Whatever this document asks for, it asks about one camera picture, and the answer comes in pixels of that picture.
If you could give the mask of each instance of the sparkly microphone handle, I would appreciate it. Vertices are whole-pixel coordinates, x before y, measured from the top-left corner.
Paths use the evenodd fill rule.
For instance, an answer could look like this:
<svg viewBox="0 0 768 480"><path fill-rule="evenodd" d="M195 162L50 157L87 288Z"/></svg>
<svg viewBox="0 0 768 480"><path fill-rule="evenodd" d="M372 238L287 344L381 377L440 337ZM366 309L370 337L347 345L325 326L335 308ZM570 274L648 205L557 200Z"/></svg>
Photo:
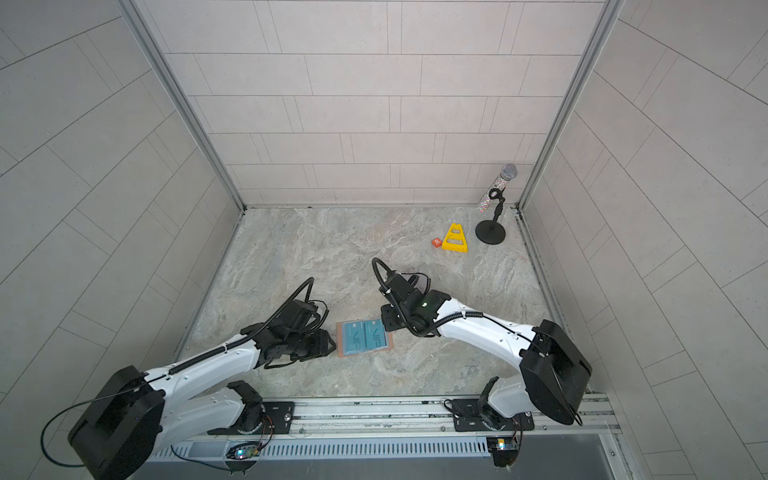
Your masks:
<svg viewBox="0 0 768 480"><path fill-rule="evenodd" d="M491 198L488 196L488 192L491 191L492 188L504 190L504 188L507 186L507 182L517 176L518 168L513 164L506 164L504 168L502 168L502 172L498 175L498 177L496 177L493 185L488 188L488 190L485 192L485 195L483 195L482 200L480 200L480 203L478 204L480 211L485 212L491 205Z"/></svg>

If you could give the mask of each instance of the mounting plate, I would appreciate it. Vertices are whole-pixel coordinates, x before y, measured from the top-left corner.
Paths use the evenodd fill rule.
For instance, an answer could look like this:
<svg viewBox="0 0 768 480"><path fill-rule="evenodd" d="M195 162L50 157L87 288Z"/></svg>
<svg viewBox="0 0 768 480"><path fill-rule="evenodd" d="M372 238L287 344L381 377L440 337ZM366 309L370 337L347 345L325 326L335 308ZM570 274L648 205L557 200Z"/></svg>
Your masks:
<svg viewBox="0 0 768 480"><path fill-rule="evenodd" d="M460 409L467 415L474 416L469 417L453 417L453 426L457 432L511 432L512 430L519 430L520 426L516 425L512 419L507 421L507 424L501 430L491 430L485 426L482 420L479 420L480 412L477 410L477 399L451 399L451 403ZM524 413L518 413L513 419L518 421L518 424L522 426L523 431L527 432L535 428L533 423L533 417L527 416Z"/></svg>

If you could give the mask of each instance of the black cable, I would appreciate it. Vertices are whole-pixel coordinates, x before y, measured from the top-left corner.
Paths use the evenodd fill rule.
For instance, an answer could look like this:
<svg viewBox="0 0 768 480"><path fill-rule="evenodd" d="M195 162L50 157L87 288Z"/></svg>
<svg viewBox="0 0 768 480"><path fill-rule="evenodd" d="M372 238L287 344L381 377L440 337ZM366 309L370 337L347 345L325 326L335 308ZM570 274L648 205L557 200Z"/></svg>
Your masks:
<svg viewBox="0 0 768 480"><path fill-rule="evenodd" d="M72 409L74 409L74 408L76 408L76 407L79 407L79 406L81 406L81 405L85 405L85 404L87 404L87 403L98 402L99 400L106 400L106 399L111 399L112 397L115 397L115 396L118 396L118 395L122 395L122 394L124 394L124 393L133 392L133 391L135 391L136 389L140 389L141 387L143 387L143 386L145 386L145 385L149 385L150 383L152 383L152 382L154 382L154 381L156 381L156 380L159 380L159 379L164 379L164 378L165 378L165 375L162 375L162 376L158 376L157 378L154 378L154 379L152 379L152 380L148 380L148 381L145 381L145 382L143 382L143 383L139 384L138 386L133 386L133 387L131 387L131 388L129 388L129 389L121 390L120 392L117 392L117 393L113 393L113 394L111 394L111 395L106 395L106 396L98 397L98 398L95 398L95 399L85 400L84 402L75 403L73 406L71 406L71 407L67 407L66 409L63 409L63 410L61 410L61 411L60 411L59 413L57 413L56 415L53 415L53 417L52 417L50 420L48 420L48 423L46 423L46 424L45 424L45 426L43 427L42 431L40 431L40 449L43 451L43 455L44 455L44 456L45 456L45 458L47 458L47 459L48 459L48 460L49 460L51 463L53 463L54 465L58 465L58 466L60 466L60 467L66 467L66 468L80 468L80 467L85 467L85 465L83 465L83 464L80 464L80 465L73 465L73 464L70 464L70 463L61 463L61 462L59 462L59 461L57 461L57 460L54 460L54 459L53 459L53 458L52 458L52 457L51 457L51 456L48 454L48 451L45 449L45 430L47 430L47 429L48 429L48 427L50 426L50 424L52 424L52 423L53 423L53 421L54 421L54 420L56 420L56 419L57 419L58 417L60 417L61 415L64 415L66 412L69 412L70 410L72 410Z"/></svg>
<svg viewBox="0 0 768 480"><path fill-rule="evenodd" d="M177 453L176 453L176 450L174 450L174 446L173 446L173 445L171 445L171 446L170 446L170 451L171 451L171 452L172 452L174 455L176 455L178 458L181 458L182 460L186 460L187 462L199 463L199 464L201 464L201 465L205 465L205 466L207 466L207 467L215 468L216 470L221 470L221 471L223 471L223 472L229 472L229 473L230 473L230 475L231 475L231 474L234 472L234 470L231 470L231 469L229 469L229 468L222 468L222 467L217 467L217 466L215 466L215 465L211 465L210 463L201 462L200 460L193 460L192 458L186 458L186 457L182 457L181 455L179 455L179 454L177 454Z"/></svg>

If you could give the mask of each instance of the tile grout line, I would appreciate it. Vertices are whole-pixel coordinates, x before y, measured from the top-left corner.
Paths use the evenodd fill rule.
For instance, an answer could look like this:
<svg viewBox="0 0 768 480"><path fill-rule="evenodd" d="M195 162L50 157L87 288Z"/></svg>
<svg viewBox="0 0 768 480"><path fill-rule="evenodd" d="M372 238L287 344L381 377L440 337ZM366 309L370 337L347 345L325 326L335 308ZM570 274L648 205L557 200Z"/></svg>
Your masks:
<svg viewBox="0 0 768 480"><path fill-rule="evenodd" d="M24 53L24 52L23 52L23 51L22 51L22 50L21 50L21 49L20 49L18 46L16 46L16 43L14 43L14 42L13 42L13 40L11 40L11 37L8 37L8 34L5 34L5 36L6 36L6 37L8 37L8 40L11 40L11 43L13 44L13 46L15 46L15 47L16 47L16 48L17 48L17 49L18 49L18 50L19 50L19 51L22 53L22 55L24 55L24 58L19 58L17 61L14 61L13 63L9 63L9 64L7 64L5 67L3 67L3 68L0 68L0 70L2 70L2 69L5 69L5 68L7 68L7 67L10 67L11 65L15 65L15 64L19 63L20 61L24 61L24 60L26 60L27 58L33 57L34 55L37 55L38 53L40 53L40 52L42 52L42 51L46 51L46 50L48 50L49 48L53 48L53 47L55 47L56 45L60 45L60 44L62 44L62 43L64 43L64 42L66 42L67 40L72 40L73 38L77 37L78 35L83 35L84 33L88 33L89 31L93 30L94 28L99 28L99 27L101 27L102 25L106 25L106 24L107 24L107 23L109 23L109 22L113 22L113 21L117 20L118 18L123 18L123 16L122 16L122 15L118 15L117 17L115 17L115 18L113 18L113 19L111 19L111 20L107 20L107 21L106 21L106 22L104 22L104 23L100 23L99 25L96 25L95 27L91 27L91 28L89 28L88 30L85 30L85 31L81 31L80 33L78 33L78 34L76 34L76 35L72 35L72 36L71 36L71 37L69 37L69 38L65 38L64 40L61 40L61 41L57 41L57 42L56 42L56 43L54 43L53 45L49 45L48 47L45 47L45 48L43 48L43 49L41 49L41 50L37 50L37 51L35 51L35 52L32 52L32 53L31 53L31 54L29 54L29 55L25 55L25 53Z"/></svg>

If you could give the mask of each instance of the gray marble surface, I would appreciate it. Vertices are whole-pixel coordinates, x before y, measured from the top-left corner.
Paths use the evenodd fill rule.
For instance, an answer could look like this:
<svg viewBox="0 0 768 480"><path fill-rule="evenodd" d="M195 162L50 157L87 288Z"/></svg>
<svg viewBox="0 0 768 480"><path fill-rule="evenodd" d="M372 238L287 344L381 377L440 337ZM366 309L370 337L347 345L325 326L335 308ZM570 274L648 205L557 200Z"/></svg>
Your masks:
<svg viewBox="0 0 768 480"><path fill-rule="evenodd" d="M475 237L475 225L490 217L491 211L474 207L248 210L184 356L263 322L309 276L315 277L312 298L329 305L323 328L334 339L336 323L378 317L385 300L372 257L401 272L427 273L433 289L473 308L538 325L548 313L513 213L502 214L507 238L500 245ZM468 253L431 245L451 222L463 226ZM458 340L421 339L401 329L394 346L346 358L333 353L231 380L248 381L264 397L443 395L479 393L491 377L516 373Z"/></svg>

